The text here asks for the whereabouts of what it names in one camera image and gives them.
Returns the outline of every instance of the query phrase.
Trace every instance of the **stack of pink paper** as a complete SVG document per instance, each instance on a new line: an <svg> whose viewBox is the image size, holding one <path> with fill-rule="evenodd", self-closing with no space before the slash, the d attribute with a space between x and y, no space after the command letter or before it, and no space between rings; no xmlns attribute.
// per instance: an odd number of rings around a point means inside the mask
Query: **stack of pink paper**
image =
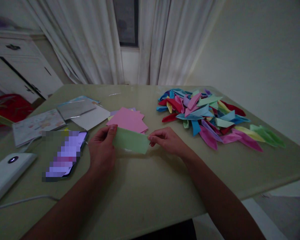
<svg viewBox="0 0 300 240"><path fill-rule="evenodd" d="M117 113L107 122L107 125L117 124L118 127L128 129L130 131L143 133L148 130L147 125L144 124L144 115L140 111L131 111L122 107Z"/></svg>

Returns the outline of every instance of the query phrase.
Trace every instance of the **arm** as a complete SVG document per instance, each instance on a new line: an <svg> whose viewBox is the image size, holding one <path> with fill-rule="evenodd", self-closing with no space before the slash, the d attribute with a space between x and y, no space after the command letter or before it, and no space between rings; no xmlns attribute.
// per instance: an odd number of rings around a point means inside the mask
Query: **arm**
<svg viewBox="0 0 300 240"><path fill-rule="evenodd" d="M265 239L248 210L217 175L170 128L149 135L156 143L185 163L213 223L225 239Z"/></svg>
<svg viewBox="0 0 300 240"><path fill-rule="evenodd" d="M37 222L22 239L76 239L85 217L91 211L101 186L113 169L112 140L116 126L100 129L89 141L88 172Z"/></svg>

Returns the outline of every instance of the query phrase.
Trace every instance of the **window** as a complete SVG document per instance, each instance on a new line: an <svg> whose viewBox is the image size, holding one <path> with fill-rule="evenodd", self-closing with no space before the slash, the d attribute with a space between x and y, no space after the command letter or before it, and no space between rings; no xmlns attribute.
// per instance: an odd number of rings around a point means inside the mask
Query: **window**
<svg viewBox="0 0 300 240"><path fill-rule="evenodd" d="M138 0L113 0L120 46L138 47Z"/></svg>

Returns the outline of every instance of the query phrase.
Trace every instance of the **white device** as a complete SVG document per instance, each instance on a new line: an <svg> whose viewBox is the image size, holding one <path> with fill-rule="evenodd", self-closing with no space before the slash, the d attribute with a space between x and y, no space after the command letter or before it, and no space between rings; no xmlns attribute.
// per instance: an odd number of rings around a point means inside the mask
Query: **white device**
<svg viewBox="0 0 300 240"><path fill-rule="evenodd" d="M0 199L36 157L33 153L11 153L0 162Z"/></svg>

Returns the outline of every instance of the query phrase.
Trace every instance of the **drawer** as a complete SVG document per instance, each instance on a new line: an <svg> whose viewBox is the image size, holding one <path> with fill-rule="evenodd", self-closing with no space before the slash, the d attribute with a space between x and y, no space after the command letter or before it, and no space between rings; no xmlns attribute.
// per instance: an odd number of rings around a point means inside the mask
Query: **drawer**
<svg viewBox="0 0 300 240"><path fill-rule="evenodd" d="M0 56L36 56L25 40L0 38Z"/></svg>

